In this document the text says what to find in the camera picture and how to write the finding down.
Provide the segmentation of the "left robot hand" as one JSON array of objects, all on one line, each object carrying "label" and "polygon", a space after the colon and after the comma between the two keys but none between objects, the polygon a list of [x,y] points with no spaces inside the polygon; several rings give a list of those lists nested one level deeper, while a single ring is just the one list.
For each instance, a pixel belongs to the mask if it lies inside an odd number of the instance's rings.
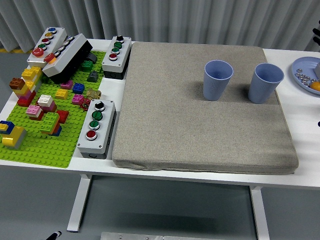
[{"label": "left robot hand", "polygon": [[58,230],[58,231],[53,232],[46,240],[56,240],[61,235],[62,235],[62,232]]}]

